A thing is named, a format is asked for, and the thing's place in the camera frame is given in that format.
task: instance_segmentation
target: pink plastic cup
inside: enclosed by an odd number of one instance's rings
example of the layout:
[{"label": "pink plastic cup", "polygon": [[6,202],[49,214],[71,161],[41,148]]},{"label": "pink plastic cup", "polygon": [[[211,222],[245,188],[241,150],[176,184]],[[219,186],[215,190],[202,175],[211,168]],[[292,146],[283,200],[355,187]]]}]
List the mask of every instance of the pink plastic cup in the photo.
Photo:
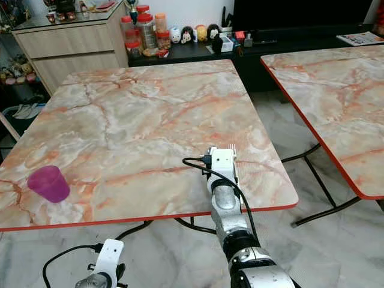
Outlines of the pink plastic cup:
[{"label": "pink plastic cup", "polygon": [[27,185],[48,201],[58,203],[68,197],[70,188],[56,166],[44,166],[28,178]]}]

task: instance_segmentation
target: black tv cabinet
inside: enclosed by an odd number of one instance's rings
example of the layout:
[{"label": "black tv cabinet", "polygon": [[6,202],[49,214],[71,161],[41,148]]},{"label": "black tv cabinet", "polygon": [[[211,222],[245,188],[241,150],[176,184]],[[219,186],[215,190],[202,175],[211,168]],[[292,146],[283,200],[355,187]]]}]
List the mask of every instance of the black tv cabinet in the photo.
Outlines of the black tv cabinet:
[{"label": "black tv cabinet", "polygon": [[[371,25],[360,26],[358,31],[370,30]],[[211,54],[205,47],[206,43],[187,43],[173,45],[167,58],[141,57],[131,59],[130,67],[173,64],[181,62],[207,61],[217,59],[231,59],[240,78],[249,92],[270,91],[277,86],[260,63],[260,57],[268,54],[298,52],[305,50],[330,49],[350,47],[347,43],[337,39],[335,35],[322,37],[281,40],[274,44],[265,44],[243,48],[244,55],[238,56],[235,52],[226,52],[220,55]]]}]

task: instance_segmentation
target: television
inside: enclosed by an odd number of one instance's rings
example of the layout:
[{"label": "television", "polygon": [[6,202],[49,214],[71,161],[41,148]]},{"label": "television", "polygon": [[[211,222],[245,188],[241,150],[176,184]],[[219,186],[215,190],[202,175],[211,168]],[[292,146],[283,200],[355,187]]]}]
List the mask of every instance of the television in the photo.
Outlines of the television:
[{"label": "television", "polygon": [[371,2],[372,0],[235,0],[233,30],[361,25]]}]

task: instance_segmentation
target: orange lid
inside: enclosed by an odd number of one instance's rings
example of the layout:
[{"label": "orange lid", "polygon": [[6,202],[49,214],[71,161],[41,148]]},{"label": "orange lid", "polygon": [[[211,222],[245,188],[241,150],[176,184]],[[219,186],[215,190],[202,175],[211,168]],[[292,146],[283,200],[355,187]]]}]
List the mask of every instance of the orange lid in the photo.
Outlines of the orange lid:
[{"label": "orange lid", "polygon": [[155,18],[156,19],[165,19],[166,15],[164,13],[158,13],[158,14],[155,15]]},{"label": "orange lid", "polygon": [[122,23],[129,23],[131,21],[132,21],[131,16],[123,16],[123,17],[121,17],[121,22]]},{"label": "orange lid", "polygon": [[157,37],[159,37],[159,38],[168,38],[169,37],[169,30],[166,30],[165,32],[157,33]]},{"label": "orange lid", "polygon": [[149,10],[149,5],[138,5],[136,7],[136,10],[138,12],[144,12],[144,11],[148,11]]},{"label": "orange lid", "polygon": [[150,15],[150,14],[140,14],[138,15],[137,17],[137,21],[139,22],[149,22],[149,21],[152,21],[153,20],[153,16]]},{"label": "orange lid", "polygon": [[127,47],[127,48],[136,48],[136,47],[139,47],[140,46],[140,42],[133,42],[133,43],[126,43],[125,44],[125,46]]}]

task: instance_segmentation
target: table surface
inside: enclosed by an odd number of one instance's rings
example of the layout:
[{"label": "table surface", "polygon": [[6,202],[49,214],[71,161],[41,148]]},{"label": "table surface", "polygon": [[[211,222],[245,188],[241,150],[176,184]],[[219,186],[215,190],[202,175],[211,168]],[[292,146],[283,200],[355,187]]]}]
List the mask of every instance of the table surface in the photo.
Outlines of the table surface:
[{"label": "table surface", "polygon": [[[296,205],[230,60],[69,75],[0,167],[0,230],[210,214],[206,178],[181,160],[231,143],[252,210]],[[58,204],[26,186],[50,164],[71,188]]]},{"label": "table surface", "polygon": [[60,21],[56,18],[55,23],[50,23],[48,21],[48,18],[46,15],[48,14],[48,8],[47,12],[36,15],[24,23],[21,23],[20,25],[17,25],[13,30],[24,30],[24,29],[31,29],[31,28],[41,28],[41,27],[47,27],[51,26],[53,28],[61,28],[57,26],[62,26],[66,24],[74,24],[74,23],[86,23],[86,22],[94,22],[94,21],[102,21],[102,20],[108,20],[109,17],[113,14],[113,12],[116,10],[117,7],[119,7],[122,0],[117,0],[117,3],[107,12],[99,12],[99,13],[92,13],[88,12],[87,14],[83,14],[81,12],[76,13],[76,19],[74,20],[65,20]]},{"label": "table surface", "polygon": [[354,192],[384,198],[384,46],[268,55],[262,62]]}]

